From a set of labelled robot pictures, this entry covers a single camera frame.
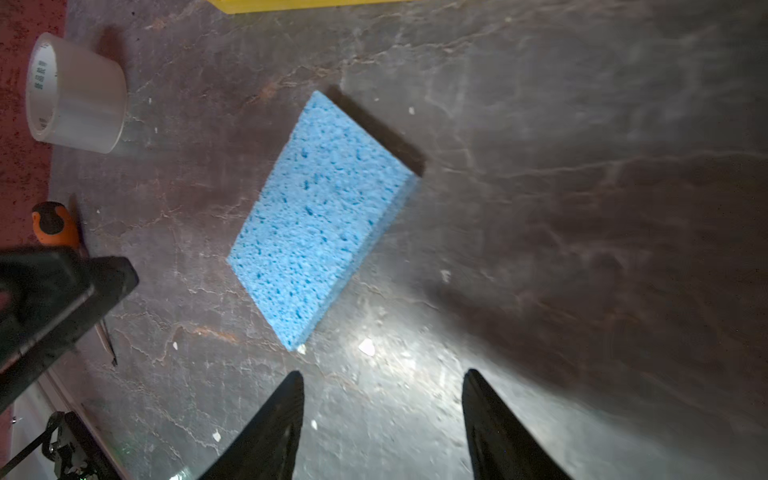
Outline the blue sponge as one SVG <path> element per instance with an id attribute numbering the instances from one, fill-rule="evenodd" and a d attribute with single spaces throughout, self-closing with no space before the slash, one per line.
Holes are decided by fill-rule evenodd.
<path id="1" fill-rule="evenodd" d="M 227 258 L 286 350 L 307 341 L 419 180 L 311 95 Z"/>

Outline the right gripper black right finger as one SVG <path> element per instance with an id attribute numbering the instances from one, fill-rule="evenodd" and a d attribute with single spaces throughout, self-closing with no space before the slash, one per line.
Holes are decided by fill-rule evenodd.
<path id="1" fill-rule="evenodd" d="M 476 369 L 464 376 L 462 409 L 476 479 L 569 477 Z"/>

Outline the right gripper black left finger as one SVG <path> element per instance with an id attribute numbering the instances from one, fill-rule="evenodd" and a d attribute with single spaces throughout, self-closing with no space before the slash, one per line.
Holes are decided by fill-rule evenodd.
<path id="1" fill-rule="evenodd" d="M 201 479 L 291 479 L 304 404 L 303 376 L 292 371 Z"/>

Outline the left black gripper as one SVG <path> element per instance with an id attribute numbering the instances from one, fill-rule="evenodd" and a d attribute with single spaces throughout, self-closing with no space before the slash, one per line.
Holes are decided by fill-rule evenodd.
<path id="1" fill-rule="evenodd" d="M 1 409 L 139 284 L 129 259 L 69 247 L 1 251 Z"/>

